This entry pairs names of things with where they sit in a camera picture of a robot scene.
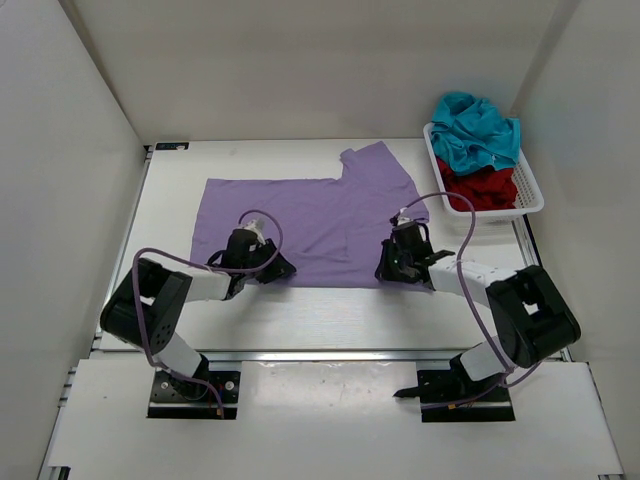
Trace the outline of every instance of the teal cloth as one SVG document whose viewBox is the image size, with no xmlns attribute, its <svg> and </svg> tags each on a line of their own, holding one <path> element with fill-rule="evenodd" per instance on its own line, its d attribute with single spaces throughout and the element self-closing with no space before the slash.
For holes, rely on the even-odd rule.
<svg viewBox="0 0 640 480">
<path fill-rule="evenodd" d="M 469 175 L 488 165 L 513 168 L 520 154 L 520 120 L 502 118 L 488 99 L 448 93 L 431 121 L 431 143 L 456 175 Z"/>
</svg>

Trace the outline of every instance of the plastic basket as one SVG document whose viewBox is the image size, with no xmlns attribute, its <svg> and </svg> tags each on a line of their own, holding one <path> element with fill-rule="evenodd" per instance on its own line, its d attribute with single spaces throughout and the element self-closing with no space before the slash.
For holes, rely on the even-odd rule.
<svg viewBox="0 0 640 480">
<path fill-rule="evenodd" d="M 438 182 L 438 189 L 441 192 L 445 191 L 444 183 L 442 182 L 442 176 L 440 175 L 440 169 L 438 168 L 438 162 L 436 160 L 436 155 L 433 153 L 433 146 L 431 145 L 431 128 L 433 127 L 433 123 L 428 123 L 424 127 L 424 139 L 427 142 L 427 149 L 429 150 L 429 158 L 431 159 L 431 166 L 433 167 L 433 173 L 436 176 L 436 181 Z M 531 167 L 529 167 L 529 162 L 527 162 L 524 153 L 520 150 L 520 157 L 518 160 L 518 164 L 513 169 L 513 183 L 515 183 L 516 188 L 518 189 L 518 196 L 516 197 L 516 201 L 514 205 L 516 208 L 509 210 L 486 210 L 476 212 L 476 221 L 480 224 L 486 223 L 505 223 L 511 222 L 522 215 L 527 213 L 539 212 L 544 207 L 544 198 L 542 198 L 542 192 L 540 192 L 540 187 L 538 187 L 538 182 L 536 182 L 535 177 L 533 176 L 533 172 L 531 171 Z M 455 210 L 451 206 L 451 202 L 449 202 L 448 197 L 442 197 L 442 201 L 444 203 L 445 212 L 450 215 L 454 224 L 469 224 L 469 219 L 471 217 L 470 212 L 459 212 Z"/>
</svg>

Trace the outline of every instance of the folded garment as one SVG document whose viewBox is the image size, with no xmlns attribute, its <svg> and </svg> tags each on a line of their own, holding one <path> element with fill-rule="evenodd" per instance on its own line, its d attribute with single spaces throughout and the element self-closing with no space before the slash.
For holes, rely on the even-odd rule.
<svg viewBox="0 0 640 480">
<path fill-rule="evenodd" d="M 488 99 L 462 92 L 440 99 L 431 121 L 431 143 L 457 175 L 486 166 L 513 168 L 520 154 L 520 121 L 502 118 Z"/>
<path fill-rule="evenodd" d="M 191 260 L 204 263 L 226 246 L 240 215 L 249 209 L 272 214 L 284 231 L 282 254 L 298 269 L 285 280 L 295 287 L 379 288 L 374 277 L 389 219 L 418 197 L 413 180 L 378 142 L 340 156 L 339 179 L 221 180 L 204 189 L 191 244 Z M 428 219 L 422 202 L 409 213 Z M 265 237 L 277 231 L 265 223 Z"/>
<path fill-rule="evenodd" d="M 518 187 L 511 176 L 513 168 L 503 168 L 496 172 L 493 167 L 485 167 L 470 175 L 459 177 L 440 158 L 438 168 L 447 192 L 459 193 L 467 197 L 476 210 L 505 210 L 513 207 L 518 196 Z M 451 206 L 459 212 L 468 212 L 469 206 L 459 198 L 449 197 Z"/>
</svg>

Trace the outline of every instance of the white panel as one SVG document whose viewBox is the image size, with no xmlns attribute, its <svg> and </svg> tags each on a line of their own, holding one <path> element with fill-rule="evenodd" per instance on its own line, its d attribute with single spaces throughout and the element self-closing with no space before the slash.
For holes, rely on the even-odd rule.
<svg viewBox="0 0 640 480">
<path fill-rule="evenodd" d="M 452 89 L 506 112 L 556 1 L 75 3 L 154 142 L 418 137 Z"/>
<path fill-rule="evenodd" d="M 0 477 L 13 480 L 37 476 L 88 351 L 144 152 L 58 2 L 0 7 Z"/>
<path fill-rule="evenodd" d="M 525 107 L 525 148 L 546 207 L 542 260 L 582 325 L 629 474 L 640 474 L 640 2 L 585 0 Z"/>
<path fill-rule="evenodd" d="M 340 153 L 370 143 L 371 140 L 195 142 L 188 150 L 155 152 L 120 278 L 131 268 L 133 255 L 142 247 L 154 246 L 189 256 L 207 178 L 335 178 L 342 171 Z M 437 190 L 424 140 L 386 143 L 419 192 Z M 427 205 L 434 248 L 457 251 L 466 231 L 447 228 L 440 199 L 432 199 Z M 467 251 L 467 259 L 491 266 L 518 269 L 524 265 L 509 224 L 480 228 Z M 371 275 L 375 268 L 371 265 Z M 482 307 L 481 313 L 489 330 L 495 333 L 490 311 Z M 228 302 L 186 305 L 177 331 L 194 348 L 223 350 L 442 349 L 468 348 L 483 340 L 464 299 L 453 294 L 389 288 L 247 286 Z M 127 346 L 105 335 L 101 348 Z"/>
<path fill-rule="evenodd" d="M 513 389 L 515 422 L 423 424 L 413 363 L 242 367 L 233 421 L 145 418 L 142 358 L 80 364 L 50 464 L 69 480 L 596 479 L 619 473 L 588 367 L 545 364 Z"/>
</svg>

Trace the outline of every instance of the robotic arm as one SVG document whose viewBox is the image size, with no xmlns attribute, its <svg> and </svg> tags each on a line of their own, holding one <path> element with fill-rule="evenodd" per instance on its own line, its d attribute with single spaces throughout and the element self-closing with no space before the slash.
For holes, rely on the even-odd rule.
<svg viewBox="0 0 640 480">
<path fill-rule="evenodd" d="M 262 221 L 252 220 L 233 230 L 227 248 L 208 260 L 210 267 L 255 269 L 276 252 L 271 239 L 262 235 Z M 247 280 L 271 283 L 296 272 L 282 254 L 255 273 L 223 273 L 196 268 L 171 271 L 161 264 L 141 258 L 138 262 L 140 296 L 153 299 L 143 303 L 147 340 L 155 364 L 170 375 L 172 387 L 185 399 L 197 400 L 206 393 L 202 383 L 184 378 L 208 380 L 209 362 L 193 350 L 176 332 L 185 303 L 201 300 L 229 300 L 242 291 Z M 100 327 L 124 342 L 143 350 L 134 302 L 133 272 L 129 271 L 100 316 Z"/>
<path fill-rule="evenodd" d="M 452 403 L 472 398 L 500 383 L 516 366 L 534 367 L 580 338 L 580 326 L 542 267 L 515 271 L 460 261 L 463 286 L 459 260 L 447 250 L 434 252 L 426 224 L 404 216 L 404 209 L 391 224 L 391 236 L 382 242 L 376 278 L 419 283 L 485 305 L 491 309 L 498 333 L 497 338 L 454 357 L 449 373 L 437 384 L 399 390 L 397 397 L 438 392 Z"/>
</svg>

